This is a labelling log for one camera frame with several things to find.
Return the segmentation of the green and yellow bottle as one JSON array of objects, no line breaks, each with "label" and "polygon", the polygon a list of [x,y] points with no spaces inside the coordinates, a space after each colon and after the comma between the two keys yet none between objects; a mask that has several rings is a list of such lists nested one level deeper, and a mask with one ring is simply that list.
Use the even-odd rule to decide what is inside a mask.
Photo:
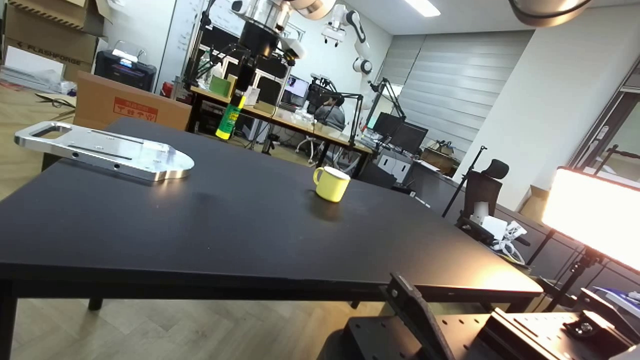
[{"label": "green and yellow bottle", "polygon": [[238,120],[238,116],[242,111],[246,101],[245,92],[236,90],[228,103],[221,121],[215,130],[215,137],[228,141],[234,133],[234,128]]}]

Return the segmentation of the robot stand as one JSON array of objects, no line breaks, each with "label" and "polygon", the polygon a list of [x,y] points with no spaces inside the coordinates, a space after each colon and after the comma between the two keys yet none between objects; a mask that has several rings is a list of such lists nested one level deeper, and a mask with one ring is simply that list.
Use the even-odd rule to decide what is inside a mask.
[{"label": "robot stand", "polygon": [[570,312],[441,316],[398,273],[382,293],[395,314],[351,317],[317,360],[640,360],[640,333],[587,289]]}]

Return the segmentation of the person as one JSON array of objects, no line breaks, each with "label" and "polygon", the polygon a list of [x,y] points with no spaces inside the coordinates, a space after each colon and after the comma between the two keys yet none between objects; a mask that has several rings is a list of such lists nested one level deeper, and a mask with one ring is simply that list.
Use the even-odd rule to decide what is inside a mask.
[{"label": "person", "polygon": [[342,110],[344,102],[342,96],[330,96],[315,110],[314,119],[322,125],[342,132],[346,127],[345,112]]}]

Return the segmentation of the lit monitor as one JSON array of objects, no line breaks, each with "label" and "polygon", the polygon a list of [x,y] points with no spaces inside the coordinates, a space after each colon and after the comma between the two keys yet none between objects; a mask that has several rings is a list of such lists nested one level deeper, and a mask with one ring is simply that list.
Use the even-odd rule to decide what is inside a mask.
[{"label": "lit monitor", "polygon": [[298,108],[304,107],[309,87],[308,81],[295,75],[288,76],[280,102]]}]

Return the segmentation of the brown cardboard box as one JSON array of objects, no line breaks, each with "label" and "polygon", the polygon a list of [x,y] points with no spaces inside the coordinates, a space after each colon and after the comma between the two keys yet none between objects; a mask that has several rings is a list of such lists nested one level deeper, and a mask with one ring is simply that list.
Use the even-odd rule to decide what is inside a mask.
[{"label": "brown cardboard box", "polygon": [[190,105],[155,93],[80,71],[73,124],[105,130],[123,117],[141,119],[171,129],[186,129]]}]

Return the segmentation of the stack of cardboard boxes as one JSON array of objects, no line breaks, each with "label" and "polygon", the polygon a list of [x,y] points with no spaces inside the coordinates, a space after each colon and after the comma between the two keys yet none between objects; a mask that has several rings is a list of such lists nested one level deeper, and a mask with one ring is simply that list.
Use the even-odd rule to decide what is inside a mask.
[{"label": "stack of cardboard boxes", "polygon": [[105,23],[112,22],[108,0],[4,0],[3,63],[9,48],[62,64],[62,77],[75,82],[91,73]]}]

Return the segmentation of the long wooden table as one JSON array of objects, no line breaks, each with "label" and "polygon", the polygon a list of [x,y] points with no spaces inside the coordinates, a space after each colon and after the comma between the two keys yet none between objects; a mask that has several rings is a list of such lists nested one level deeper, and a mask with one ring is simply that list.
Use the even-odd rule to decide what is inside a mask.
[{"label": "long wooden table", "polygon": [[[189,133],[197,132],[198,125],[201,122],[201,109],[204,101],[220,106],[223,109],[226,109],[231,101],[230,98],[196,86],[190,88],[190,93],[192,94],[192,104],[189,120],[186,125],[186,131]],[[365,146],[360,141],[350,139],[348,135],[328,126],[296,120],[292,112],[281,108],[277,108],[273,113],[269,113],[255,109],[255,107],[251,105],[243,105],[240,114],[266,122],[271,126],[279,126],[315,138],[318,141],[323,141],[325,145],[318,156],[318,161],[315,164],[316,167],[323,166],[331,145],[359,154],[359,158],[355,161],[352,172],[352,177],[355,179],[361,175],[362,170],[374,155],[374,150],[368,148],[368,146]]]}]

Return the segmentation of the ceiling light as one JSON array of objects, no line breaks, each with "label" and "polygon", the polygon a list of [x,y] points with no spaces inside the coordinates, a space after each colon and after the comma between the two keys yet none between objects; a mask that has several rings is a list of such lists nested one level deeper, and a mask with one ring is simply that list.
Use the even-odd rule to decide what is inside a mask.
[{"label": "ceiling light", "polygon": [[404,0],[425,18],[434,18],[441,15],[438,8],[430,0]]}]

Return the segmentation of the silver metal plate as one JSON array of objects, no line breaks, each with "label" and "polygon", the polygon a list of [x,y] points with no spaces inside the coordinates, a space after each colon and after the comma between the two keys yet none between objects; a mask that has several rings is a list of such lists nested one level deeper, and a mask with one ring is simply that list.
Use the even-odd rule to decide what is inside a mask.
[{"label": "silver metal plate", "polygon": [[18,130],[14,143],[149,182],[185,178],[195,166],[189,155],[166,143],[64,121],[41,121]]}]

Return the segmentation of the green container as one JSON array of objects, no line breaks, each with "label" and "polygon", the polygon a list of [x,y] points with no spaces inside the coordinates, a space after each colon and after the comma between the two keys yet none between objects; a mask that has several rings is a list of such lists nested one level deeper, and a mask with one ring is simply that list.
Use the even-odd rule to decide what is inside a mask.
[{"label": "green container", "polygon": [[212,75],[209,80],[209,91],[218,96],[230,98],[230,91],[232,90],[232,88],[232,83],[227,79]]}]

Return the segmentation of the window blinds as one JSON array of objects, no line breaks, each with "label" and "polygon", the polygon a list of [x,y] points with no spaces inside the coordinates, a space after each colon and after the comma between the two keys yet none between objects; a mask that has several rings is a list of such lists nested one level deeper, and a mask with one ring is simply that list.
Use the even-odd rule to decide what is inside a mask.
[{"label": "window blinds", "polygon": [[463,160],[533,36],[532,30],[395,35],[379,75],[400,86],[406,120]]}]

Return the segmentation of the row of black monitors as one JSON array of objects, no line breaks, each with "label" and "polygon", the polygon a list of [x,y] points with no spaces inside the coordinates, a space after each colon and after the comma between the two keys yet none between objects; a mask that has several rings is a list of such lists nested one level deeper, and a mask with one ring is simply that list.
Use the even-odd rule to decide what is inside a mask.
[{"label": "row of black monitors", "polygon": [[393,146],[411,155],[421,152],[421,146],[425,141],[429,130],[402,120],[400,117],[387,112],[380,112],[372,127],[375,134],[383,144]]}]

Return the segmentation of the yellow cup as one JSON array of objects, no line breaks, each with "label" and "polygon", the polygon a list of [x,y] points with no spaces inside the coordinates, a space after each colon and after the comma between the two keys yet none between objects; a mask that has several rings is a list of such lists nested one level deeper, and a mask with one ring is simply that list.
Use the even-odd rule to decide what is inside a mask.
[{"label": "yellow cup", "polygon": [[331,166],[316,168],[312,178],[316,195],[332,203],[339,203],[342,200],[352,180],[347,173]]}]

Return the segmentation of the black 3d printer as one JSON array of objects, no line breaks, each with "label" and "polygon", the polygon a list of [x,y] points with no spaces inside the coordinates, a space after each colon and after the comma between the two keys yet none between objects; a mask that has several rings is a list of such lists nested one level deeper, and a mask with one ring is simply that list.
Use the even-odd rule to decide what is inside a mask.
[{"label": "black 3d printer", "polygon": [[136,89],[151,92],[157,68],[151,64],[128,60],[112,50],[96,53],[93,74]]}]

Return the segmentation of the light panel on stand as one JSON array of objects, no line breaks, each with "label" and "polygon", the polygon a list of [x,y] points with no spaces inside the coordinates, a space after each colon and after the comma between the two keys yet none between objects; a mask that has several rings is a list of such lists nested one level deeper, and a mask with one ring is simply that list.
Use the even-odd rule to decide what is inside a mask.
[{"label": "light panel on stand", "polygon": [[542,223],[583,246],[544,312],[553,312],[585,270],[603,260],[640,274],[640,187],[558,167]]}]

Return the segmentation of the black office chair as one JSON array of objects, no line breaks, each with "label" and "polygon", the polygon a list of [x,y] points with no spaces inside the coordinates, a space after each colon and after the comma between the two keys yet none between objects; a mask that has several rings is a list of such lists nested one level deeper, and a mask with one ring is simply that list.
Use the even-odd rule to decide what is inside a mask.
[{"label": "black office chair", "polygon": [[469,219],[476,203],[487,203],[487,214],[495,214],[499,193],[503,180],[509,173],[510,167],[503,161],[492,159],[489,166],[483,171],[470,170],[466,174],[464,194],[464,207],[461,217]]}]

